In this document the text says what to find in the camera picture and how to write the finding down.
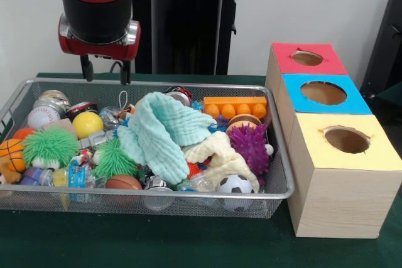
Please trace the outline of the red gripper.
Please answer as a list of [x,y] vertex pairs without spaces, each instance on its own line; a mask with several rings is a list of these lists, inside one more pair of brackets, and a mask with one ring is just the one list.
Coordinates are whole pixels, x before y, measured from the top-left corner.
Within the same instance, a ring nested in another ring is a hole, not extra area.
[[86,81],[94,78],[93,64],[87,55],[101,56],[122,61],[120,80],[122,85],[131,82],[131,60],[135,59],[141,35],[141,27],[138,21],[131,20],[125,29],[125,34],[119,40],[106,44],[94,45],[79,40],[72,34],[70,25],[63,13],[58,24],[58,40],[64,53],[80,55],[82,75]]

